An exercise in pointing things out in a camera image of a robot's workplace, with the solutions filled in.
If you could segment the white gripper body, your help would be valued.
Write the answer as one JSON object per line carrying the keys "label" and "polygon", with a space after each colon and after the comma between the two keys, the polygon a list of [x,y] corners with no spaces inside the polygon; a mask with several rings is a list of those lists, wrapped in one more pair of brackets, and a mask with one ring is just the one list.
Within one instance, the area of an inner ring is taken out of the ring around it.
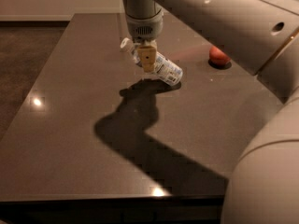
{"label": "white gripper body", "polygon": [[128,32],[134,42],[155,40],[164,27],[164,13],[160,10],[156,15],[149,18],[138,19],[126,16]]}

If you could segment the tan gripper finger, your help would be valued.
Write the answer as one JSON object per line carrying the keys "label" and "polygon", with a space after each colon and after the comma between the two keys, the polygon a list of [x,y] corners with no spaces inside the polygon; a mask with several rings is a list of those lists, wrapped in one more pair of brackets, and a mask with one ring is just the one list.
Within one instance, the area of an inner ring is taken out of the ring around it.
{"label": "tan gripper finger", "polygon": [[156,41],[144,41],[137,47],[137,53],[146,73],[151,73],[154,70],[157,54]]}

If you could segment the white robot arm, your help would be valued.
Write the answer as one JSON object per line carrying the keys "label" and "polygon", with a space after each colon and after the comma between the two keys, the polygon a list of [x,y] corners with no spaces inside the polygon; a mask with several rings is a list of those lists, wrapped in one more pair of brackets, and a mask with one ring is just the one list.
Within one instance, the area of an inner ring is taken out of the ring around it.
{"label": "white robot arm", "polygon": [[152,40],[168,10],[283,103],[239,158],[221,224],[299,223],[299,15],[293,0],[123,0],[128,28]]}

